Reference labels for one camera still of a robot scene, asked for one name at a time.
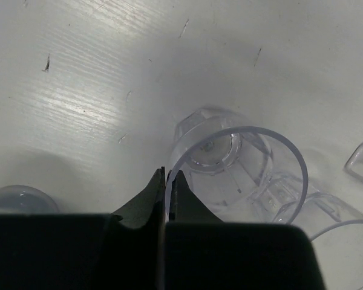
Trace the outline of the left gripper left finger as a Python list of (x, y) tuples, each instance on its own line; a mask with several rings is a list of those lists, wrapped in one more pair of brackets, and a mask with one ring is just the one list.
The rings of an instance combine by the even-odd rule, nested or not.
[(113, 213), (0, 210), (0, 289), (156, 289), (165, 170)]

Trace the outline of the clear glass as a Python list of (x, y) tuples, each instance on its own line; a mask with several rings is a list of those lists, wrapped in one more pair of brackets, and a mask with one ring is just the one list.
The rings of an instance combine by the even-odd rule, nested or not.
[(296, 226), (315, 240), (340, 227), (363, 225), (363, 214), (336, 196), (314, 192), (300, 207), (295, 202), (284, 205), (273, 221)]
[(223, 108), (199, 108), (176, 125), (169, 166), (170, 221), (290, 224), (308, 191), (289, 139)]

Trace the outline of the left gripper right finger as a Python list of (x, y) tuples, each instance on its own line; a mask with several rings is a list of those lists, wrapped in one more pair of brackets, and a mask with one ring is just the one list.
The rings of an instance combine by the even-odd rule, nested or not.
[(171, 187), (166, 289), (324, 289), (302, 230), (222, 222), (193, 194), (182, 172)]

